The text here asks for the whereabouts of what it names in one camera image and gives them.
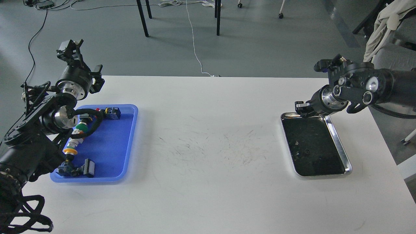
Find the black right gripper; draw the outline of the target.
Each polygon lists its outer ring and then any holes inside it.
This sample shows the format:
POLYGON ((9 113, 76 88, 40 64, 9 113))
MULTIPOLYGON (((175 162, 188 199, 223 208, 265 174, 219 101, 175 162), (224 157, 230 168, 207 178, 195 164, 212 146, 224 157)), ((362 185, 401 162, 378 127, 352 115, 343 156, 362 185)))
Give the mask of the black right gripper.
POLYGON ((309 102, 296 101, 294 103, 296 113, 302 118, 309 118, 313 116, 328 116, 344 110, 348 105, 348 101, 338 101, 333 96, 332 91, 333 88, 331 86, 325 85, 313 94, 309 102))

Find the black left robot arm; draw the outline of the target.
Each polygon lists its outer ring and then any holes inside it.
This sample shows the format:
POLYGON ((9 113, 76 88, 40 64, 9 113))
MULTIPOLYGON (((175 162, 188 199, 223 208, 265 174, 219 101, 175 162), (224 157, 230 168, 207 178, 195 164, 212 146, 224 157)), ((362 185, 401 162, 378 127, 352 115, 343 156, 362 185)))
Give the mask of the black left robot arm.
POLYGON ((41 214, 45 199, 41 195, 23 196, 22 188, 39 176, 69 165, 65 149, 68 139, 84 139, 92 135, 103 121, 102 111, 77 109, 77 101, 88 93, 97 93, 105 83, 102 65, 94 71, 86 65, 80 52, 83 40, 68 40, 57 50, 57 58, 67 67, 56 82, 39 86, 22 84, 25 101, 24 119, 3 138, 8 151, 1 156, 1 233, 20 234, 36 228, 51 232, 53 223, 41 214))

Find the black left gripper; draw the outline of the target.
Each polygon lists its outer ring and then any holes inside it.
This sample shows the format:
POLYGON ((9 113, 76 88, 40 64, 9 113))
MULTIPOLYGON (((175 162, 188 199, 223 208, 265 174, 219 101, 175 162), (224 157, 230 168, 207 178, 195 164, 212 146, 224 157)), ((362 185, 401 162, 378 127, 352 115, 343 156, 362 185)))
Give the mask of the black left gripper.
POLYGON ((90 73, 82 70, 85 69, 85 62, 80 52, 83 42, 83 39, 80 39, 79 42, 64 41, 57 49, 57 58, 67 62, 68 66, 56 82, 56 87, 63 93, 73 95, 76 100, 85 99, 88 93, 99 92, 105 83, 101 74, 103 65, 97 65, 90 73))

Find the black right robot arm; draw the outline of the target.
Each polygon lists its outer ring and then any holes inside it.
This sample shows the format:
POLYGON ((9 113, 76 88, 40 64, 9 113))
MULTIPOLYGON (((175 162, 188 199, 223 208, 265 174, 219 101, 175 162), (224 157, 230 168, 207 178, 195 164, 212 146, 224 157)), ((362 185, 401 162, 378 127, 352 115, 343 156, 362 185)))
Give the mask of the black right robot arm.
POLYGON ((295 111, 303 118, 328 116, 342 110, 358 113, 370 106, 389 116, 415 119, 415 115, 381 106, 393 103, 415 108, 415 69, 376 69, 371 62, 352 62, 338 54, 333 59, 318 61, 314 70, 327 73, 329 83, 315 92, 310 100, 295 102, 295 111))

